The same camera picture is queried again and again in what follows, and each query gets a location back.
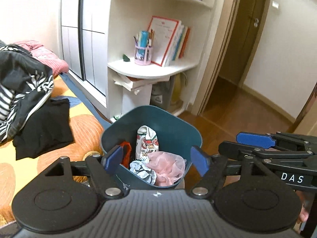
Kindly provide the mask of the black white striped garment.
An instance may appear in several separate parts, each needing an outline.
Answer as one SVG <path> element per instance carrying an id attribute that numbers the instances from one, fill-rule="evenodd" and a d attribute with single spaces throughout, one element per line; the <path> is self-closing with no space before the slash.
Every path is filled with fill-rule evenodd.
<path id="1" fill-rule="evenodd" d="M 1 142 L 11 140 L 52 94 L 52 69 L 26 49 L 1 42 Z"/>

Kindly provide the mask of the pink quilted blanket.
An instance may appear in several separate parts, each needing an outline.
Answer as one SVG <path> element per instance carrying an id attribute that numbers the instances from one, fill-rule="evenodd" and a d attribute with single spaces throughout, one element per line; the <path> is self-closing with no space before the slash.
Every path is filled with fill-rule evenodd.
<path id="1" fill-rule="evenodd" d="M 67 62 L 60 59 L 55 53 L 40 42 L 35 40 L 25 40 L 14 42 L 14 44 L 26 49 L 35 59 L 49 66 L 52 69 L 54 77 L 61 73 L 68 73 L 69 66 Z"/>

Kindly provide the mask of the brown wooden door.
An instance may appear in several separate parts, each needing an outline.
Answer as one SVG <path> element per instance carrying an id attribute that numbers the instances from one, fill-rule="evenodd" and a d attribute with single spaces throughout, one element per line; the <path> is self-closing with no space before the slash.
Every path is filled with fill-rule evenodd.
<path id="1" fill-rule="evenodd" d="M 265 0 L 240 0 L 219 76 L 238 85 L 256 40 Z"/>

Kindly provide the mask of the grey white wrapper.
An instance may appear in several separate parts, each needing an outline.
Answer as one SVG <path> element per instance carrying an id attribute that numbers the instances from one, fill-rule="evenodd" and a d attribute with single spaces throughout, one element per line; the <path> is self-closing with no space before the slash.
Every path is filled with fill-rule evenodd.
<path id="1" fill-rule="evenodd" d="M 147 167 L 142 161 L 132 161 L 130 163 L 130 171 L 149 184 L 154 185 L 156 182 L 156 172 Z"/>

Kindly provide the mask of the orange floral bed cover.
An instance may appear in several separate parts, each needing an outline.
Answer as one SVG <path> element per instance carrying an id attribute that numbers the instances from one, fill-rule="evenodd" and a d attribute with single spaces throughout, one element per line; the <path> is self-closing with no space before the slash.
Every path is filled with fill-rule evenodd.
<path id="1" fill-rule="evenodd" d="M 14 221 L 11 204 L 17 192 L 60 156 L 83 161 L 101 153 L 107 126 L 68 75 L 56 77 L 44 107 L 13 140 L 1 143 L 1 226 Z"/>

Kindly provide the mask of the red bordered certificate book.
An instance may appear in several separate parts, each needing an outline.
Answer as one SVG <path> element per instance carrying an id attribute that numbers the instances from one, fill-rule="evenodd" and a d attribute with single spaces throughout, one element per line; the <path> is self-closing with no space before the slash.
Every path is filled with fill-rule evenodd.
<path id="1" fill-rule="evenodd" d="M 174 37 L 181 26 L 181 21 L 176 19 L 152 16 L 148 30 L 154 31 L 152 50 L 152 63 L 160 67 L 167 66 L 168 54 Z"/>

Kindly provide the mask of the orange red plastic bag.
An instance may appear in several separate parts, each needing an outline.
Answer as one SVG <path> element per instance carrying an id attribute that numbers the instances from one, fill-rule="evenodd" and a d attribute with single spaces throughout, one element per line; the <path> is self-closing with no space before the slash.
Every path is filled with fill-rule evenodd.
<path id="1" fill-rule="evenodd" d="M 131 144 L 127 141 L 124 141 L 120 144 L 120 146 L 122 147 L 123 153 L 124 153 L 121 164 L 125 168 L 128 169 L 130 167 L 130 159 L 131 159 L 131 151 L 132 151 Z"/>

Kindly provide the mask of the pink pen holder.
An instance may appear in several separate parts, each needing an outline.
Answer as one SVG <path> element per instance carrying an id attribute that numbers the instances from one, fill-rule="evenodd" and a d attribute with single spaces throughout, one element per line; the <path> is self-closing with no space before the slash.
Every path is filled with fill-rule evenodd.
<path id="1" fill-rule="evenodd" d="M 134 62 L 137 65 L 148 66 L 152 62 L 154 31 L 140 31 L 134 36 Z"/>

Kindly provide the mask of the white printed snack bag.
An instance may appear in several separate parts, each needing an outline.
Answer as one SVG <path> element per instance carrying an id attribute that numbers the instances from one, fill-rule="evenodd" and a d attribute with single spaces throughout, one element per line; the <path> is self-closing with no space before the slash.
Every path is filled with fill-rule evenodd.
<path id="1" fill-rule="evenodd" d="M 137 130 L 135 159 L 143 163 L 149 162 L 148 154 L 159 151 L 159 141 L 156 132 L 143 125 Z"/>

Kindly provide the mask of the black folded cloth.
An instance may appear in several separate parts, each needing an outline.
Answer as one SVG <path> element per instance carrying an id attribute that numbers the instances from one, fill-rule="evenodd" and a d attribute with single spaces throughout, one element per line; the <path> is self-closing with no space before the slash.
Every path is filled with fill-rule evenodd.
<path id="1" fill-rule="evenodd" d="M 73 143 L 69 109 L 69 99 L 50 99 L 31 115 L 13 139 L 16 160 L 37 158 Z"/>

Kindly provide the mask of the dark teal trash bin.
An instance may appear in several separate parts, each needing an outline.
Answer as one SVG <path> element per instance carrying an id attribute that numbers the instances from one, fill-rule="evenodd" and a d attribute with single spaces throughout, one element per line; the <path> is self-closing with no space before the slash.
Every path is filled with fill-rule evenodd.
<path id="1" fill-rule="evenodd" d="M 159 148 L 163 152 L 182 156 L 186 160 L 184 173 L 187 174 L 192 165 L 191 147 L 202 146 L 201 134 L 194 126 L 156 106 L 139 106 L 105 129 L 101 136 L 103 152 L 107 153 L 114 146 L 127 141 L 132 147 L 132 154 L 135 154 L 137 130 L 143 125 L 156 132 Z"/>

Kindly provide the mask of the white sliding wardrobe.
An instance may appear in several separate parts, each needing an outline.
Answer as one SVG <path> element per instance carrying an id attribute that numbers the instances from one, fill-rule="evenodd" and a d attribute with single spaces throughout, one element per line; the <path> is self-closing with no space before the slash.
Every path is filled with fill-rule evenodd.
<path id="1" fill-rule="evenodd" d="M 111 0 L 61 0 L 61 38 L 70 74 L 94 104 L 107 106 Z"/>

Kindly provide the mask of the grey bin under shelf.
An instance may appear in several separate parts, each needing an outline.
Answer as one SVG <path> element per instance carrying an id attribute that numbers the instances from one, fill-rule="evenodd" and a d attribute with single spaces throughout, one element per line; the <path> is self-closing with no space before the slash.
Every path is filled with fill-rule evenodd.
<path id="1" fill-rule="evenodd" d="M 150 105 L 154 105 L 162 108 L 163 110 L 167 110 L 171 103 L 174 84 L 174 76 L 172 76 L 169 81 L 153 84 L 150 97 Z"/>

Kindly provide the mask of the pink mesh netting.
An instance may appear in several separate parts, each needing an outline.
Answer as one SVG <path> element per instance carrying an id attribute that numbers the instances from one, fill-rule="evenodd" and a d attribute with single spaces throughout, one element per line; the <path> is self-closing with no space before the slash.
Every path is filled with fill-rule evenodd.
<path id="1" fill-rule="evenodd" d="M 186 160 L 182 156 L 168 152 L 152 152 L 148 157 L 146 166 L 155 171 L 156 186 L 171 186 L 183 178 Z"/>

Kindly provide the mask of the white corner shelf unit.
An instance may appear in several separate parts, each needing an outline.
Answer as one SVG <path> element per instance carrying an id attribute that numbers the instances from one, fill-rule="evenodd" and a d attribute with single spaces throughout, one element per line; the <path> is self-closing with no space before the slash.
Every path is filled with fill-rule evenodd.
<path id="1" fill-rule="evenodd" d="M 179 115 L 193 104 L 217 0 L 110 0 L 106 116 L 141 105 Z"/>

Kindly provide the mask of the row of upright books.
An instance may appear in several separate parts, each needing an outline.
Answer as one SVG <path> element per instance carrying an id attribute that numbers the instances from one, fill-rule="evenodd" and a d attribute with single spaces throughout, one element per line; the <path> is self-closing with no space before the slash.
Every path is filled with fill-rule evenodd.
<path id="1" fill-rule="evenodd" d="M 190 31 L 191 31 L 190 27 L 183 26 L 183 31 L 182 31 L 182 34 L 180 35 L 180 38 L 178 39 L 178 43 L 176 45 L 175 52 L 172 57 L 172 61 L 176 61 L 183 57 Z"/>

